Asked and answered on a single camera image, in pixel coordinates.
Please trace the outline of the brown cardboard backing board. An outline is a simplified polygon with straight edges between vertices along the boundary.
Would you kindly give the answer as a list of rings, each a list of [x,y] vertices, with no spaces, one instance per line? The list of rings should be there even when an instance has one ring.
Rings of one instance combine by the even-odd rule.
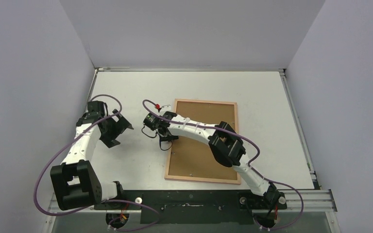
[[[238,132],[237,103],[210,100],[176,99],[173,112],[194,121],[229,123]],[[164,173],[165,180],[241,184],[232,168],[220,165],[204,143],[180,137],[171,146]]]

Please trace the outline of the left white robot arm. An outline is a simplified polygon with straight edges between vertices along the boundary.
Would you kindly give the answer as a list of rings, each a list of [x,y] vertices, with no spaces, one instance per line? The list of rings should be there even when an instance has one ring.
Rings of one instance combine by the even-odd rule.
[[[75,141],[61,164],[50,170],[61,210],[88,207],[104,201],[113,209],[125,204],[126,196],[120,182],[101,182],[90,161],[99,141],[109,149],[118,146],[120,142],[117,137],[132,128],[117,109],[109,115],[105,102],[88,102],[87,111],[76,123]]]

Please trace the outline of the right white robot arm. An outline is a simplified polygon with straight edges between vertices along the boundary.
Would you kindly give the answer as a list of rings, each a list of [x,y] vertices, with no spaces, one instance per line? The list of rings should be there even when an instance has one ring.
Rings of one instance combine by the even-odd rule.
[[[155,131],[164,141],[171,142],[182,136],[208,145],[220,165],[231,167],[246,182],[259,207],[286,203],[284,194],[271,181],[254,172],[249,165],[242,138],[228,123],[206,124],[166,111],[161,116],[149,113],[143,125]]]

